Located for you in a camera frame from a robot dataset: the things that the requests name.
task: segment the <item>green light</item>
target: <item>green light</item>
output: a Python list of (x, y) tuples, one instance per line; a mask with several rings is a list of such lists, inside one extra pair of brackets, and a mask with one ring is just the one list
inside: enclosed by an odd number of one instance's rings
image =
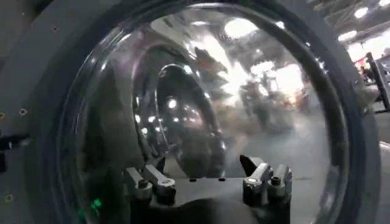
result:
[(102, 202), (101, 202), (99, 199), (95, 199), (95, 200), (93, 201), (93, 204), (94, 204), (96, 207), (102, 206)]

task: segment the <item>metal bracket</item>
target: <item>metal bracket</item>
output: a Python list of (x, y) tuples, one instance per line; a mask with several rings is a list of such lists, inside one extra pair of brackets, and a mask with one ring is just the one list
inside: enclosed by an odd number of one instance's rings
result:
[(261, 163), (249, 177), (243, 179), (243, 201), (249, 206), (265, 202), (267, 181), (272, 169), (268, 163)]
[(292, 172), (286, 165), (279, 165), (274, 176), (268, 181), (268, 201), (270, 204), (280, 204), (290, 201), (292, 190)]
[(143, 169), (143, 177), (149, 180), (157, 190), (157, 201), (171, 205), (175, 201), (175, 180), (164, 176), (152, 165), (146, 165)]
[(145, 180), (134, 167), (126, 169), (126, 175), (129, 177), (127, 185), (130, 195), (149, 203), (152, 200), (153, 185)]

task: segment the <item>screw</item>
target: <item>screw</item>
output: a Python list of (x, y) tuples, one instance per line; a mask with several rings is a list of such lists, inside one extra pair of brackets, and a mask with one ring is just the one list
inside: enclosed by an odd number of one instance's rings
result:
[(142, 180), (139, 180), (138, 187), (139, 188), (145, 188), (147, 186), (147, 184), (148, 184), (148, 180), (142, 179)]
[(277, 176), (273, 176), (273, 177), (271, 178), (271, 184), (272, 184), (273, 186), (279, 186), (279, 185), (280, 185), (280, 178), (277, 177)]

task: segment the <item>screw hole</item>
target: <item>screw hole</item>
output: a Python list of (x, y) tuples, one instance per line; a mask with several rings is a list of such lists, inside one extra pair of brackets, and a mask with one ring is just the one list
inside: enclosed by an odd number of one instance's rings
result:
[(19, 110), (19, 114), (20, 114), (20, 116), (24, 116), (24, 115), (27, 114), (27, 110), (22, 108), (22, 109)]
[(6, 203), (12, 202), (12, 201), (13, 201), (13, 195), (12, 195), (12, 194), (7, 194), (7, 195), (5, 196), (5, 198), (4, 198), (4, 201), (5, 201)]

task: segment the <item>ceiling light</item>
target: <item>ceiling light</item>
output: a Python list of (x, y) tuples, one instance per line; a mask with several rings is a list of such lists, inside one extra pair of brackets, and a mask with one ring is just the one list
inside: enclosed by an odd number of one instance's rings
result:
[(356, 10), (355, 17), (360, 19), (360, 18), (364, 17), (367, 14), (367, 12), (368, 12), (367, 7), (360, 8), (360, 9)]
[(154, 119), (156, 119), (155, 116), (151, 116), (147, 119), (147, 121), (149, 121), (150, 123), (152, 123), (154, 121)]
[(339, 41), (345, 41), (345, 40), (351, 39), (351, 38), (355, 37), (357, 34), (358, 34), (358, 32), (355, 30), (341, 34), (339, 36)]
[(390, 0), (380, 0), (379, 5), (384, 7), (386, 5), (390, 4)]
[(191, 23), (191, 25), (194, 25), (194, 26), (204, 26), (204, 25), (210, 25), (210, 23), (205, 22), (205, 21), (194, 21), (194, 22)]
[(225, 25), (226, 34), (233, 39), (244, 37), (256, 30), (258, 30), (256, 25), (242, 18), (233, 19)]
[(174, 99), (171, 99), (171, 100), (168, 102), (168, 107), (169, 107), (170, 109), (175, 108), (176, 105), (177, 105), (177, 102), (176, 102), (176, 100), (174, 100)]
[(285, 23), (282, 21), (276, 22), (276, 26), (279, 26), (279, 28), (284, 29), (285, 28)]

